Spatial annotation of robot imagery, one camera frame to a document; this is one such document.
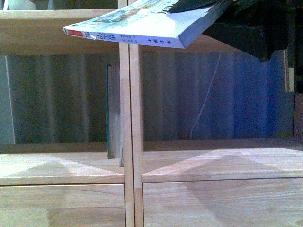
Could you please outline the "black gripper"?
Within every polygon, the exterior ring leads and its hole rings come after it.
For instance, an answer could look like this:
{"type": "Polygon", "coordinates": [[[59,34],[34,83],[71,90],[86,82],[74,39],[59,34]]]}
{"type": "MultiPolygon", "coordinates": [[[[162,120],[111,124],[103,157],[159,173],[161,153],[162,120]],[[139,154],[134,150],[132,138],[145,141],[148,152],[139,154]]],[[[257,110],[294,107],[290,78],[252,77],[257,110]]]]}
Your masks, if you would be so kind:
{"type": "Polygon", "coordinates": [[[303,55],[303,2],[234,0],[203,34],[260,61],[285,49],[296,61],[303,55]]]}

